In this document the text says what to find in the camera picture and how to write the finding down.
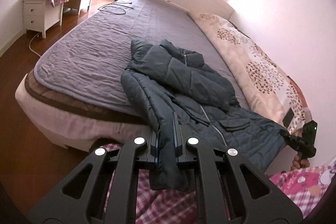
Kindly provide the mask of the person's right hand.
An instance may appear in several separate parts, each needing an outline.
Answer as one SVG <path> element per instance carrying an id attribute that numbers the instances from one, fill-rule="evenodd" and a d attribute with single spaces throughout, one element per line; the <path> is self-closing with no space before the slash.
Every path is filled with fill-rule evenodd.
<path id="1" fill-rule="evenodd" d="M 301 168 L 309 168 L 310 161 L 308 159 L 302 159 L 299 155 L 295 155 L 290 170 L 298 170 Z"/>

